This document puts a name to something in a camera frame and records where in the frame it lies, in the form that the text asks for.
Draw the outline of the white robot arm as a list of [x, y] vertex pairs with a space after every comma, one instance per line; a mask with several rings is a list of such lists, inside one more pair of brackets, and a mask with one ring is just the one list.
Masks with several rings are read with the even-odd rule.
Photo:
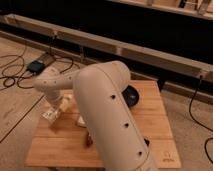
[[34, 87], [52, 106], [59, 104], [62, 90], [73, 91], [106, 171], [159, 171], [122, 95], [130, 79], [124, 63], [111, 61], [65, 74], [49, 67]]

